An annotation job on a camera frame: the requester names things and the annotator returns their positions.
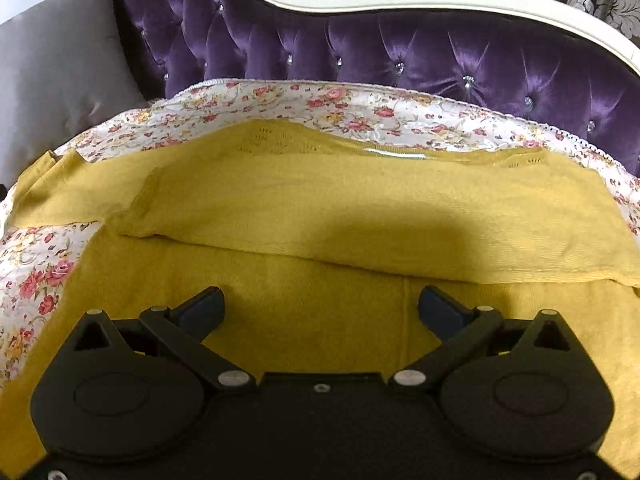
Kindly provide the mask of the purple tufted white-framed headboard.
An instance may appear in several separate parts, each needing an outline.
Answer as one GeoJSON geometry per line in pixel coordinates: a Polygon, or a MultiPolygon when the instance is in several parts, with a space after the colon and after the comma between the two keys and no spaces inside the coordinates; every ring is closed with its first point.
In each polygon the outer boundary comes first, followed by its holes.
{"type": "Polygon", "coordinates": [[[264,0],[114,0],[142,94],[218,79],[318,80],[418,90],[573,133],[639,169],[639,78],[588,39],[480,11],[318,15],[264,0]]]}

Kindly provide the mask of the floral quilted bedspread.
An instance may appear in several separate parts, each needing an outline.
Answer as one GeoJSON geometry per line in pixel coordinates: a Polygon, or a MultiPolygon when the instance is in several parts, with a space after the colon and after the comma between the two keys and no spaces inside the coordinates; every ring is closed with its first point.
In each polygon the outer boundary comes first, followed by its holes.
{"type": "MultiPolygon", "coordinates": [[[[545,122],[470,103],[376,86],[310,81],[217,79],[134,108],[54,148],[88,162],[167,148],[251,119],[284,119],[382,150],[468,152],[545,148],[596,170],[631,233],[639,232],[639,180],[609,148],[545,122]]],[[[60,301],[63,283],[96,232],[91,223],[1,228],[1,382],[26,356],[60,301]]]]}

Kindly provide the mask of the mustard yellow knit sweater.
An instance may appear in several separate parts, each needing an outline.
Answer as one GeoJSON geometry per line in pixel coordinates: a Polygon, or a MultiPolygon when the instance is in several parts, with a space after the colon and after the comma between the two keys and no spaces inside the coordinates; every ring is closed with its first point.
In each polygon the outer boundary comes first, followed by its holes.
{"type": "Polygon", "coordinates": [[[228,320],[209,349],[259,375],[392,374],[436,339],[427,284],[519,318],[561,311],[610,386],[604,454],[639,469],[639,245],[597,171],[543,148],[373,153],[292,122],[246,122],[87,162],[43,155],[17,181],[12,226],[98,222],[43,279],[61,301],[1,396],[1,467],[42,459],[38,379],[89,309],[134,316],[207,286],[228,320]]]}

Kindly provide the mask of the grey satin pillow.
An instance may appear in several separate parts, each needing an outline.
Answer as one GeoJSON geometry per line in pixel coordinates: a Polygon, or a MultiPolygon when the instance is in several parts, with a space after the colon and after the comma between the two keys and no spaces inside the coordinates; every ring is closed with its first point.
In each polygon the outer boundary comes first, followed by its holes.
{"type": "Polygon", "coordinates": [[[114,0],[44,0],[1,26],[1,184],[125,110],[144,107],[114,0]]]}

